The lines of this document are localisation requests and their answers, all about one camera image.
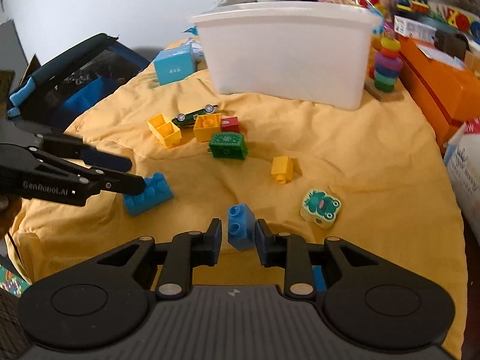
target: light blue box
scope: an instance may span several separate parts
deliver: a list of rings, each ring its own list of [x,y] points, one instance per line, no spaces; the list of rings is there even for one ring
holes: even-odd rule
[[[191,44],[160,51],[153,60],[161,85],[183,80],[195,73],[195,59]]]

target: orange ring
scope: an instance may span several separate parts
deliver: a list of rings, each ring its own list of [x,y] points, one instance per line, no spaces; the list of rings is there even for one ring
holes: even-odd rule
[[[397,58],[400,55],[398,51],[388,50],[385,47],[382,47],[380,49],[380,52],[382,53],[382,55],[388,58]]]

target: yellow bedspread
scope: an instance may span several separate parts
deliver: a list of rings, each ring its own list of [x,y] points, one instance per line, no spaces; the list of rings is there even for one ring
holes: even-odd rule
[[[249,156],[245,161],[214,159],[192,131],[183,145],[167,150],[146,121],[169,118],[206,104],[238,116]],[[85,207],[25,201],[12,229],[25,268],[11,245],[18,270],[37,281],[139,236],[168,242],[180,232],[223,222],[218,266],[195,268],[205,284],[282,283],[283,271],[260,267],[255,251],[236,252],[227,243],[227,209],[246,203],[272,231],[288,231],[308,242],[330,235],[347,239],[443,286],[456,316],[445,348],[460,358],[467,307],[463,223],[434,131],[409,94],[379,103],[364,93],[362,106],[344,111],[299,100],[259,94],[219,95],[207,70],[159,86],[153,66],[80,116],[69,128],[86,143],[128,156],[142,176],[162,172],[175,198],[138,217],[129,217],[121,195],[102,192]],[[272,158],[296,159],[293,182],[279,186],[270,177]],[[331,230],[320,230],[299,215],[311,188],[342,201]]]

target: white storage container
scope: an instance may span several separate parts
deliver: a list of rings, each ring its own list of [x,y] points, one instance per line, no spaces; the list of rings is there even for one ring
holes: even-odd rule
[[[192,18],[219,93],[256,92],[355,109],[381,17],[349,5],[237,4]]]

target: green toy car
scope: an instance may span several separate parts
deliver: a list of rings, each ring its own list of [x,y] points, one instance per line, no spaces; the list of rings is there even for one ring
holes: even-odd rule
[[[214,114],[218,110],[218,105],[207,104],[203,109],[190,112],[189,114],[178,114],[172,123],[177,127],[193,126],[198,115]]]

